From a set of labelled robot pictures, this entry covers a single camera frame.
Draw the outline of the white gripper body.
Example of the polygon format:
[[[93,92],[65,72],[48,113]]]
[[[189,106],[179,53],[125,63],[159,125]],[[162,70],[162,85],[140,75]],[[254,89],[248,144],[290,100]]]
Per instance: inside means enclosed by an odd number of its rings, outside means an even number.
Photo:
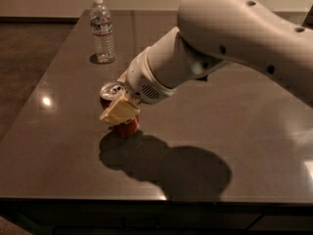
[[[176,91],[162,85],[153,75],[149,65],[149,50],[146,48],[133,59],[125,72],[125,85],[128,90],[145,104],[156,104]]]

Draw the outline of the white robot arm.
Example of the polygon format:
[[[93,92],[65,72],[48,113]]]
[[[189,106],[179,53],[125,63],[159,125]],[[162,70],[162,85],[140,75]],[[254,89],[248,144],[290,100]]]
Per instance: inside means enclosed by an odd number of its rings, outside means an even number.
[[[283,20],[256,0],[182,0],[177,25],[146,48],[119,78],[125,91],[100,120],[124,123],[139,105],[234,62],[263,72],[300,100],[313,102],[313,30]]]

